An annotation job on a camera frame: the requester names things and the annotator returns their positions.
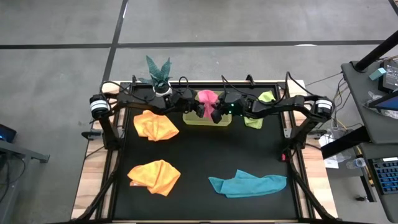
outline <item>microfiber cloth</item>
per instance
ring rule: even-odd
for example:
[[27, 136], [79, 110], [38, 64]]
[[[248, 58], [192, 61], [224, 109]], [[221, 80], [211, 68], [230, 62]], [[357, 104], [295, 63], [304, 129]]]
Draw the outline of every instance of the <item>microfiber cloth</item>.
[[223, 180], [209, 177], [214, 190], [227, 198], [253, 197], [276, 193], [286, 187], [286, 177], [267, 175], [258, 178], [247, 172], [237, 170], [234, 178]]
[[[258, 99], [261, 100], [261, 101], [264, 101], [264, 102], [270, 102], [271, 100], [275, 100], [274, 95], [272, 94], [271, 91], [267, 91], [267, 92], [261, 93], [261, 95], [259, 96]], [[260, 119], [252, 119], [252, 118], [244, 117], [244, 124], [247, 127], [261, 129], [261, 127], [262, 127], [262, 118], [260, 118]]]
[[152, 194], [168, 196], [181, 173], [164, 160], [136, 166], [130, 170], [130, 186], [147, 187]]
[[211, 119], [211, 113], [214, 111], [212, 105], [214, 105], [218, 100], [218, 95], [211, 90], [202, 90], [198, 92], [198, 98], [200, 103], [205, 105], [204, 118]]
[[150, 141], [167, 140], [179, 132], [168, 117], [156, 115], [149, 110], [135, 116], [133, 122], [138, 136], [148, 137]]

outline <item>pink cloth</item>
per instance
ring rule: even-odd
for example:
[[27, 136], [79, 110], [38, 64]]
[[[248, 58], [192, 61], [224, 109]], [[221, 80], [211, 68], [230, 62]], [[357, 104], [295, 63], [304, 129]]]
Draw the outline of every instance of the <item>pink cloth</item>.
[[202, 90], [198, 92], [199, 102], [205, 104], [204, 118], [211, 119], [211, 113], [214, 111], [212, 105], [216, 104], [218, 95], [211, 90]]

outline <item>yellow container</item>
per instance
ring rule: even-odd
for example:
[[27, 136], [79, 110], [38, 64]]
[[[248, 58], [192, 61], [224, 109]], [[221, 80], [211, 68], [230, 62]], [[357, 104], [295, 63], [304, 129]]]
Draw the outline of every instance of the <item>yellow container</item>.
[[[214, 91], [214, 93], [220, 95], [222, 91]], [[232, 115], [230, 114], [224, 114], [221, 117], [221, 121], [215, 124], [211, 118], [199, 118], [194, 111], [182, 115], [185, 124], [189, 125], [228, 126], [232, 122]]]

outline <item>concrete floor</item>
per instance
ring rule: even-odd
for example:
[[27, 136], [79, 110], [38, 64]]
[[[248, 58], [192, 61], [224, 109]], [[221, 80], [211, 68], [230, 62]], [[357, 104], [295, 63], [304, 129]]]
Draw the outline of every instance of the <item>concrete floor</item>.
[[[111, 43], [122, 0], [0, 0], [0, 45]], [[382, 40], [398, 29], [387, 0], [130, 0], [120, 43]], [[171, 58], [171, 76], [191, 80], [283, 79], [306, 83], [340, 71], [375, 45], [117, 49], [111, 80], [148, 76], [145, 55]], [[90, 128], [88, 99], [98, 92], [109, 49], [0, 50], [0, 123], [16, 144], [51, 154], [24, 174], [13, 223], [70, 218]], [[398, 48], [388, 55], [398, 54]], [[338, 80], [309, 90], [333, 96]], [[361, 122], [350, 98], [339, 119]], [[356, 202], [359, 178], [331, 179], [340, 218], [388, 223], [379, 203]]]

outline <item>orange cloth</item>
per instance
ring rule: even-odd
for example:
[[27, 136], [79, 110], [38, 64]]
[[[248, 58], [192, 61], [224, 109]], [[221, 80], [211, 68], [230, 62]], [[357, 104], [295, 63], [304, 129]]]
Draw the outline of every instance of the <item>orange cloth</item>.
[[130, 186], [146, 186], [150, 193], [167, 196], [181, 173], [168, 162], [154, 161], [130, 170]]
[[179, 132], [168, 117], [149, 110], [134, 117], [134, 126], [140, 137], [148, 137], [150, 141], [167, 140]]

